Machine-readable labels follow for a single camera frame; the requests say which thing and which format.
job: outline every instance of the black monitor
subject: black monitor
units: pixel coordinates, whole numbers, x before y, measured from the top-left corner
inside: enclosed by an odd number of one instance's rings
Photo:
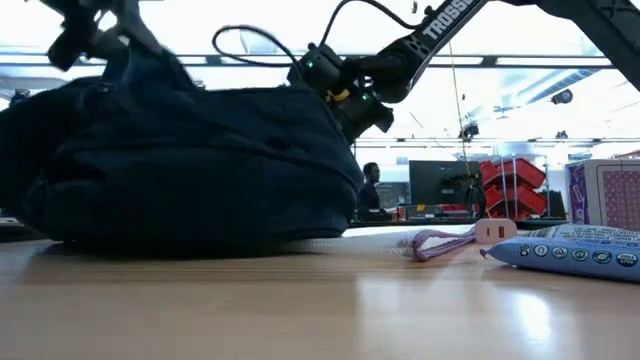
[[[469,161],[469,172],[478,175],[480,163]],[[472,183],[464,161],[409,161],[409,189],[412,204],[465,204],[466,190]]]

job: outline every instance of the person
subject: person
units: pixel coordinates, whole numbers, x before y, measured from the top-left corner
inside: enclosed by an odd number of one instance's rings
[[[376,184],[380,182],[380,167],[370,162],[364,165],[362,172],[365,183],[358,190],[358,210],[369,212],[369,210],[380,209],[380,198],[376,191]]]

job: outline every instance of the cardboard box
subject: cardboard box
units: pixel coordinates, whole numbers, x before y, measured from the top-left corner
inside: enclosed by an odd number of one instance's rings
[[[586,160],[565,166],[569,217],[640,231],[640,160]]]

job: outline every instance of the wooden table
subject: wooden table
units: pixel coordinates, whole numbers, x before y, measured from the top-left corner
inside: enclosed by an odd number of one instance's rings
[[[0,360],[637,359],[640,286],[304,255],[106,261],[0,245]]]

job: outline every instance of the stacked red bins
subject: stacked red bins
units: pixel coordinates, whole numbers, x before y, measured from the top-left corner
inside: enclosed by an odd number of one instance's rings
[[[500,163],[483,162],[480,171],[491,217],[522,220],[531,215],[542,215],[547,209],[547,199],[535,191],[542,186],[546,175],[529,161],[516,159],[515,179],[512,159],[504,161],[504,169]]]

